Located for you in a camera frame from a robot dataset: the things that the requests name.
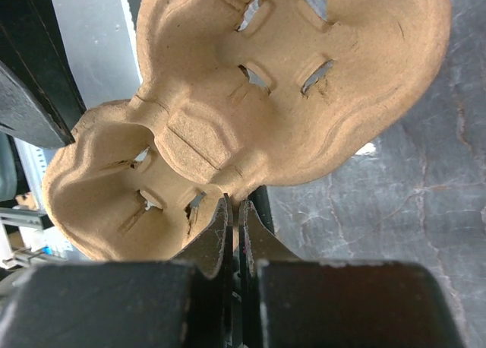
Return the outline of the cardboard cup carrier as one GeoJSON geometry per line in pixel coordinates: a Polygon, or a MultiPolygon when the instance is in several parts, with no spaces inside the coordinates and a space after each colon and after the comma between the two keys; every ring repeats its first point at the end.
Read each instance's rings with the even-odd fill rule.
{"type": "Polygon", "coordinates": [[[166,260],[261,185],[335,170],[435,78],[450,0],[142,0],[129,100],[88,109],[43,177],[98,261],[166,260]]]}

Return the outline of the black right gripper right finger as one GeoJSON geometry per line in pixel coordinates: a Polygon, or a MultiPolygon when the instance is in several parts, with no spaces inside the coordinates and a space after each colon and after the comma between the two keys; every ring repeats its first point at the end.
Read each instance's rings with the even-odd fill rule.
{"type": "Polygon", "coordinates": [[[238,212],[247,347],[461,347],[443,293],[420,264],[297,258],[250,201],[238,212]]]}

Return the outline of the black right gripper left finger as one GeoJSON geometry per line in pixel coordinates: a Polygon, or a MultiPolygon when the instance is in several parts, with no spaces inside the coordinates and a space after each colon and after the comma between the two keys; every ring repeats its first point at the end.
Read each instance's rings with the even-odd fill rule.
{"type": "Polygon", "coordinates": [[[168,261],[32,267],[1,312],[3,347],[225,347],[232,208],[168,261]]]}

